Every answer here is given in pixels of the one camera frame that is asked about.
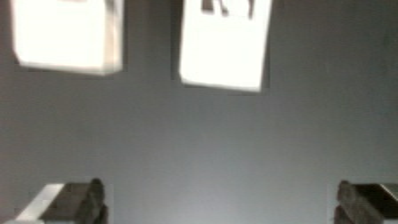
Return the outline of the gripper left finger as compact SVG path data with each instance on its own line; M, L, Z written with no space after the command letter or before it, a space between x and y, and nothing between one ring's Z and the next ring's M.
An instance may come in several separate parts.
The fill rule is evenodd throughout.
M102 180L47 184L15 224L109 224Z

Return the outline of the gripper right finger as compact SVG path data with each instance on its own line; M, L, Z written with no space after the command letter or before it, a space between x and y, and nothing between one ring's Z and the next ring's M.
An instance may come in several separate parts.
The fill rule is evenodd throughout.
M398 224L398 183L338 186L335 224Z

